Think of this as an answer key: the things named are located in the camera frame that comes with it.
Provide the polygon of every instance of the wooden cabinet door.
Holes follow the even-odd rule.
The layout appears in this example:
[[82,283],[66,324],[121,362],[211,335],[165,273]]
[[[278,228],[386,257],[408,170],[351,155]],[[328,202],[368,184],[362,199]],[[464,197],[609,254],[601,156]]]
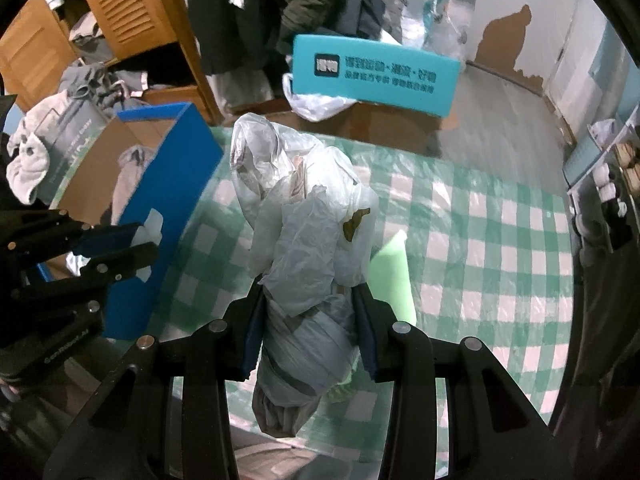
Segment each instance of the wooden cabinet door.
[[160,0],[87,0],[117,59],[176,41]]
[[0,38],[0,72],[23,112],[56,93],[77,57],[45,0],[29,0]]

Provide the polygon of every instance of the checkered tablecloth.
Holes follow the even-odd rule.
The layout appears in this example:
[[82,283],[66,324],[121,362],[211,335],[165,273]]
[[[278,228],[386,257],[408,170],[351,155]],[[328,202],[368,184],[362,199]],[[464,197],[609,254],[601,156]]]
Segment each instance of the checkered tablecloth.
[[[252,242],[230,180],[227,147],[184,232],[150,322],[163,338],[190,334],[219,317],[251,284]],[[407,256],[418,327],[458,342],[477,336],[491,348],[548,420],[566,362],[573,298],[568,224],[562,199],[433,158],[319,136],[352,160],[380,196],[374,253],[398,230]],[[228,383],[231,423],[259,433],[251,409],[255,374]],[[382,456],[391,384],[362,368],[347,402],[323,401],[290,442],[347,460]],[[444,383],[438,384],[438,469],[448,462]]]

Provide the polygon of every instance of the blue box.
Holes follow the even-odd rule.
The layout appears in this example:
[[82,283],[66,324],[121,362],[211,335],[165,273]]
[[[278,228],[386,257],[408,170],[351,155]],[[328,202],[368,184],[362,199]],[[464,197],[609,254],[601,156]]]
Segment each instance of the blue box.
[[379,41],[301,34],[293,44],[293,91],[347,97],[447,117],[460,62]]
[[126,110],[112,119],[69,180],[58,208],[95,225],[108,209],[120,167],[118,156],[142,144],[157,150],[124,209],[120,224],[161,218],[158,259],[148,279],[115,283],[105,308],[105,337],[134,339],[146,329],[162,280],[223,150],[191,103]]

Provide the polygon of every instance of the metal screw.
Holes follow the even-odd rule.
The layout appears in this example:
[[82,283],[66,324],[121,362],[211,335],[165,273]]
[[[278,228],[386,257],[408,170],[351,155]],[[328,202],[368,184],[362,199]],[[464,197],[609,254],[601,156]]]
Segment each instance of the metal screw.
[[469,350],[477,352],[482,348],[482,341],[480,341],[477,337],[467,337],[465,339],[465,346],[469,348]]
[[224,332],[226,330],[226,327],[227,325],[224,319],[214,319],[211,323],[209,323],[209,330],[211,330],[215,334]]
[[151,348],[156,340],[152,335],[143,335],[136,341],[136,346],[141,350],[146,350],[147,348]]
[[398,334],[407,334],[409,333],[409,330],[411,330],[411,325],[406,321],[396,321],[395,323],[393,323],[391,328],[393,328],[394,332]]

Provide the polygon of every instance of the green foam block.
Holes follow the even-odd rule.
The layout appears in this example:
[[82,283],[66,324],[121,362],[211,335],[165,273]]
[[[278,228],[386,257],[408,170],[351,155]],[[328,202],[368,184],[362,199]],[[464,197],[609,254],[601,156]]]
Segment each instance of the green foam block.
[[406,233],[398,231],[369,264],[367,284],[371,295],[386,301],[400,321],[415,326],[414,297],[411,294],[409,264],[406,259]]

